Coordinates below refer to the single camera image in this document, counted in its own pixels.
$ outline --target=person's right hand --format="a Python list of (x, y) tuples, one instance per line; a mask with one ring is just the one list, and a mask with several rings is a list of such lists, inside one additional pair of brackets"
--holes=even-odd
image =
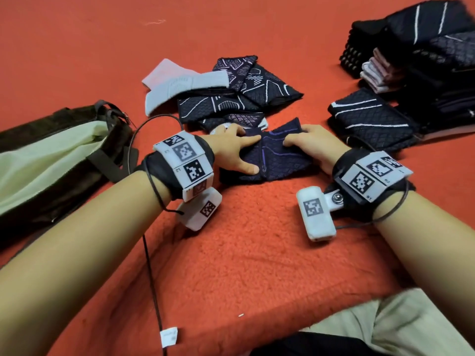
[(287, 135), (284, 146), (300, 147), (319, 162), (325, 173), (331, 175), (336, 161), (350, 147), (321, 125), (302, 125), (302, 130), (306, 132)]

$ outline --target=forearm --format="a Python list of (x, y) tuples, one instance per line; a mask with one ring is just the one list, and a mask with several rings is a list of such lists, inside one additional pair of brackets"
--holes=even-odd
[[(168, 190), (155, 181), (168, 204)], [(7, 264), (0, 271), (0, 354), (46, 354), (161, 211), (146, 174), (133, 173)]]
[[(401, 196), (389, 197), (374, 218), (389, 212)], [(473, 229), (412, 191), (400, 209), (376, 227), (416, 283), (474, 345)]]

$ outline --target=metal screw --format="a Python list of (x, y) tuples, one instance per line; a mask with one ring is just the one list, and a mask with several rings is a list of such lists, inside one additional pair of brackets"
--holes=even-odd
[(335, 193), (332, 196), (332, 201), (335, 202), (336, 204), (341, 204), (343, 203), (343, 195), (339, 192)]

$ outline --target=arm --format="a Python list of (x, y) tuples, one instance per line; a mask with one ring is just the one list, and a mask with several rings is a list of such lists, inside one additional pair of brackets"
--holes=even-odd
[[(248, 174), (258, 167), (239, 158), (260, 136), (225, 132), (203, 136), (215, 165)], [(163, 202), (169, 190), (154, 178)], [(0, 355), (45, 355), (83, 305), (162, 212), (147, 175), (138, 171), (48, 230), (0, 270)]]
[[(307, 133), (289, 135), (331, 175), (349, 148), (319, 125), (303, 125)], [(388, 213), (401, 199), (395, 193), (376, 209), (373, 219)], [(406, 201), (376, 228), (417, 284), (468, 342), (475, 345), (475, 232), (433, 203), (410, 191)]]

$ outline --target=red blanket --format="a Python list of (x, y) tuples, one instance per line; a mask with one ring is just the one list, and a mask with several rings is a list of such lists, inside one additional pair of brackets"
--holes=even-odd
[[(141, 80), (163, 58), (205, 72), (219, 57), (244, 54), (305, 93), (268, 118), (271, 129), (295, 116), (322, 123), (329, 103), (357, 89), (337, 65), (351, 22), (418, 1), (3, 0), (0, 130), (98, 99), (138, 124)], [(466, 2), (473, 12), (475, 0)], [(172, 119), (149, 123), (137, 138), (141, 156), (177, 130)], [(402, 153), (418, 191), (471, 226), (473, 149), (475, 136), (465, 136)], [(327, 184), (314, 175), (221, 188), (223, 202), (198, 234), (172, 215), (159, 217), (147, 239), (164, 327), (180, 329), (170, 355), (236, 355), (404, 287), (404, 272), (374, 230), (341, 230), (328, 245), (308, 241), (295, 193)], [(50, 355), (160, 350), (139, 242)]]

